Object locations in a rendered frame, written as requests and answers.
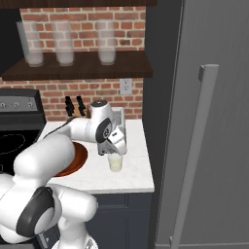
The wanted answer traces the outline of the dark grey fridge side panel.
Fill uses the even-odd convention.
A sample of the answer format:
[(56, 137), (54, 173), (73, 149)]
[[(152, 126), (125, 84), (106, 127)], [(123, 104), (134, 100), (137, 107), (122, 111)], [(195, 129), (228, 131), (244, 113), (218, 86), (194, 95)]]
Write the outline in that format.
[(146, 8), (145, 52), (153, 77), (144, 79), (142, 121), (155, 191), (152, 194), (148, 249), (156, 247), (171, 93), (184, 0), (158, 0)]

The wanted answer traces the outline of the brown round bowl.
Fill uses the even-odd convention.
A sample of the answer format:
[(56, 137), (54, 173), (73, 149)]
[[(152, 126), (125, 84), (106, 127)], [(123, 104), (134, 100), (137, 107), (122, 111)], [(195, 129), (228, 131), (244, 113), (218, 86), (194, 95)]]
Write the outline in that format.
[(84, 145), (77, 143), (77, 142), (74, 142), (73, 145), (75, 147), (74, 160), (70, 163), (70, 165), (67, 168), (65, 168), (61, 172), (57, 173), (56, 177), (63, 177), (63, 176), (67, 176), (67, 175), (70, 175), (70, 174), (76, 172), (87, 161), (87, 159), (88, 159), (87, 148)]

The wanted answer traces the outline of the dark wooden top shelf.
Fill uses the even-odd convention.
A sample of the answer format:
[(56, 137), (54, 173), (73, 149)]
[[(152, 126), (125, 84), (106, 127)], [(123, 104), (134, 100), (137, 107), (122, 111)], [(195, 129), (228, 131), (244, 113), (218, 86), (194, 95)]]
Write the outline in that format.
[(0, 9), (155, 7), (157, 4), (158, 0), (0, 0)]

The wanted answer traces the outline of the black stove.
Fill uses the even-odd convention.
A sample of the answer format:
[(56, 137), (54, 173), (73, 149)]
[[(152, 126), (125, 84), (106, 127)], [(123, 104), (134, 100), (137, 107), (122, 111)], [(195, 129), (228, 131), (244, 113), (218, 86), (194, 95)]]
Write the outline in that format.
[(0, 89), (0, 173), (14, 175), (16, 156), (37, 141), (46, 122), (37, 89)]

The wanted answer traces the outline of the grey fridge door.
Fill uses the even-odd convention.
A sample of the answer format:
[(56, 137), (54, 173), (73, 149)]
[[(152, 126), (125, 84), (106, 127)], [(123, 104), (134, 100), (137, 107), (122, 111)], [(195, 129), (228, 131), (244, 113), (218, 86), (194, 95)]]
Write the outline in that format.
[(249, 249), (249, 0), (184, 0), (157, 249), (170, 249), (205, 64), (219, 71), (179, 249)]

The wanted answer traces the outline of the wooden knife block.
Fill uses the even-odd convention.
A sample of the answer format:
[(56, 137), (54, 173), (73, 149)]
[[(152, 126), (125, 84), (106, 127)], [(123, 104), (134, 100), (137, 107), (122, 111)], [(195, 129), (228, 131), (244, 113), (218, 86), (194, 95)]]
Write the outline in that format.
[(84, 117), (86, 119), (90, 119), (91, 118), (91, 113), (90, 113), (90, 110), (89, 108), (87, 108), (85, 111), (84, 111), (84, 115), (82, 116), (80, 111), (78, 109), (74, 109), (73, 111), (70, 111), (69, 109), (66, 109), (66, 112), (67, 112), (67, 115), (69, 117), (76, 117), (76, 118), (81, 118), (81, 117)]

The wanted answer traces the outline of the glass of lemonade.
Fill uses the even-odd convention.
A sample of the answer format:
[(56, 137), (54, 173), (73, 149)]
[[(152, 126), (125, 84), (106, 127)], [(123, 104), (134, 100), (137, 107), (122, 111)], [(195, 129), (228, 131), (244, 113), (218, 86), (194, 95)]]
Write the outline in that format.
[(119, 154), (109, 154), (108, 155), (108, 161), (110, 169), (113, 172), (119, 172), (122, 170), (123, 166), (123, 157)]

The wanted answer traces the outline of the dark wooden wall shelf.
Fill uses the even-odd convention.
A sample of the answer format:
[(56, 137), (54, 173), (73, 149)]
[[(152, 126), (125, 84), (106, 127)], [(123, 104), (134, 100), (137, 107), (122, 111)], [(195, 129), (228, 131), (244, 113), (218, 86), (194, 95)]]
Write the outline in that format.
[(4, 72), (4, 81), (152, 78), (153, 69), (144, 51), (118, 51), (113, 65), (102, 65), (98, 52), (74, 53), (71, 66), (60, 66), (54, 53), (44, 54), (44, 64), (30, 67), (24, 59)]

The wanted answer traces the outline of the tall clear glass jar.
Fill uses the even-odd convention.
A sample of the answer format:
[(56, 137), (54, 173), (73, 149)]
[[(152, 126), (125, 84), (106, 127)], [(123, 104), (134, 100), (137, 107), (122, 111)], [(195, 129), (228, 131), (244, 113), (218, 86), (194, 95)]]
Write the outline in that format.
[(100, 19), (96, 27), (100, 63), (113, 65), (116, 60), (115, 23), (111, 19)]
[(22, 20), (17, 22), (17, 28), (25, 62), (30, 67), (42, 66), (44, 56), (37, 23), (35, 21)]
[(52, 23), (52, 28), (56, 60), (60, 66), (71, 66), (74, 51), (70, 23), (67, 20), (56, 20)]

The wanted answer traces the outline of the dark range hood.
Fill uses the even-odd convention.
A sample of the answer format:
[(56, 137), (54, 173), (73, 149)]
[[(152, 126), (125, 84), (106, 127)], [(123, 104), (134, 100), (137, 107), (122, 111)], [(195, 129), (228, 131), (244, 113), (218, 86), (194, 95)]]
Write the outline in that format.
[(19, 9), (0, 9), (0, 76), (23, 59), (18, 21)]

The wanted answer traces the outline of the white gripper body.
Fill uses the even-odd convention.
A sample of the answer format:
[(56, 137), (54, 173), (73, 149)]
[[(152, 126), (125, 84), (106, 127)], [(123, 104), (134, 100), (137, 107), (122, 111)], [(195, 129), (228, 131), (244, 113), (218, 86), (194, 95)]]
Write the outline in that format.
[(124, 134), (116, 128), (104, 142), (97, 145), (97, 149), (100, 156), (114, 153), (124, 155), (126, 153)]

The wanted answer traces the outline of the dark blue cupboard door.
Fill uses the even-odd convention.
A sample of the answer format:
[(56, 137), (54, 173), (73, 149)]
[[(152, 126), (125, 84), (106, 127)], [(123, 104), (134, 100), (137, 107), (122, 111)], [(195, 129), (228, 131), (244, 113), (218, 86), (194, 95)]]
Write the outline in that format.
[(87, 229), (99, 249), (148, 249), (152, 195), (95, 195), (98, 209)]

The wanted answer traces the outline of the white wall outlet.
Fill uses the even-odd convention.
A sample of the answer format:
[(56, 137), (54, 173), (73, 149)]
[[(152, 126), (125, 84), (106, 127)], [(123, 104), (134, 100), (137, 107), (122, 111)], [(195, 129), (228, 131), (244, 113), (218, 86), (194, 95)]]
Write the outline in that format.
[(120, 79), (120, 94), (132, 94), (132, 79)]

